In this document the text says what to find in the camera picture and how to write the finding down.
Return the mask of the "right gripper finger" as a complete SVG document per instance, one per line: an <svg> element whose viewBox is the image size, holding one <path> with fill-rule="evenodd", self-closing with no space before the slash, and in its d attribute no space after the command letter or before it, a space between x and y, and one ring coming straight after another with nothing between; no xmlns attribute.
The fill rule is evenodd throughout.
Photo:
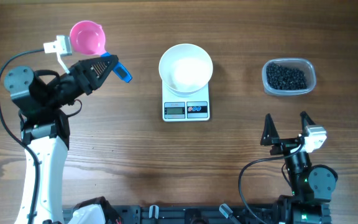
<svg viewBox="0 0 358 224"><path fill-rule="evenodd" d="M274 125L271 114L268 113L265 116L264 130L262 132L260 144L262 146L271 146L279 143L280 143L280 137Z"/></svg>
<svg viewBox="0 0 358 224"><path fill-rule="evenodd" d="M308 126L315 125L315 122L309 117L306 111L302 111L300 113L300 116L301 116L301 127L303 131L305 131Z"/></svg>

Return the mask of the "pink scoop with blue handle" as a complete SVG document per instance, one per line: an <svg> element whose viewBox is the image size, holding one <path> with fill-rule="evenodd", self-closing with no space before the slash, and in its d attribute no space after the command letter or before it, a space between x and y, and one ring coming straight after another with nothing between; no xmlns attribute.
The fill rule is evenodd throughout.
<svg viewBox="0 0 358 224"><path fill-rule="evenodd" d="M105 48L106 35L102 25L93 21L77 22L71 28L70 42L75 52L88 56L88 59L112 55ZM126 83L132 80L131 74L120 61L113 68L112 72Z"/></svg>

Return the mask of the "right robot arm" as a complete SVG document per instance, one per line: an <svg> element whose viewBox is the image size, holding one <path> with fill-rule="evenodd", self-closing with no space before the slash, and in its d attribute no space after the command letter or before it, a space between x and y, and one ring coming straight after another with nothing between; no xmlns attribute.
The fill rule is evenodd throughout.
<svg viewBox="0 0 358 224"><path fill-rule="evenodd" d="M301 112L302 132L295 138L280 138L270 114L260 144L271 146L272 156L285 156L292 195L281 195L272 207L272 223L330 224L328 203L336 188L338 174L326 165L313 165L309 154L321 148L327 139L323 126Z"/></svg>

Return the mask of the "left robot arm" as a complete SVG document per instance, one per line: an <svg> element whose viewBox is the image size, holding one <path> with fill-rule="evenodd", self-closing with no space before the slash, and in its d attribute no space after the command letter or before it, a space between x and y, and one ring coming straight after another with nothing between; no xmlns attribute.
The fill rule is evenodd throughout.
<svg viewBox="0 0 358 224"><path fill-rule="evenodd" d="M61 108L100 88L111 72L125 73L116 55L80 60L63 75L26 66L6 75L4 86L19 109L18 142L26 156L16 223L63 223L62 179L70 126L69 115Z"/></svg>

